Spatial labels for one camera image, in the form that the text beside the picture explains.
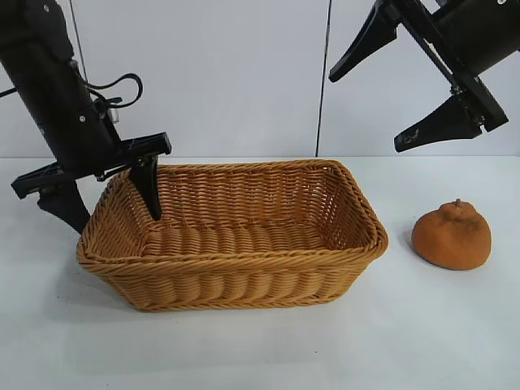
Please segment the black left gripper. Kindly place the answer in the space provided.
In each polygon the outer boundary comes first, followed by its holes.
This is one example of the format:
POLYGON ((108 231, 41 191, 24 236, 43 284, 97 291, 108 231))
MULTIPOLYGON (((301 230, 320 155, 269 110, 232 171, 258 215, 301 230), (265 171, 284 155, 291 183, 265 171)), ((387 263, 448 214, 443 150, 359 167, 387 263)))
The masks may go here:
POLYGON ((158 156, 171 152, 166 133, 121 139, 109 112, 124 104, 98 93, 71 58, 6 56, 1 64, 56 160, 15 179, 11 186, 19 198, 39 192, 40 209, 81 234, 90 213, 75 180, 105 180, 129 170, 149 215, 161 219, 158 156))

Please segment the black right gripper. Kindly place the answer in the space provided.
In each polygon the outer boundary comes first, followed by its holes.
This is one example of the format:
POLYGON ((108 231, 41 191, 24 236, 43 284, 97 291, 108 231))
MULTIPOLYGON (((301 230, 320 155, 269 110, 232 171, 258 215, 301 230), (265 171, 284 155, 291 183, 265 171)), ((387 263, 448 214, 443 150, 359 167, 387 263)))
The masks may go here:
POLYGON ((518 1, 443 1, 430 13, 420 1, 375 1, 361 30, 329 71, 335 83, 397 39, 405 26, 431 44, 453 78, 448 100, 394 138, 396 152, 441 141, 473 139, 508 122, 479 76, 519 50, 518 1))

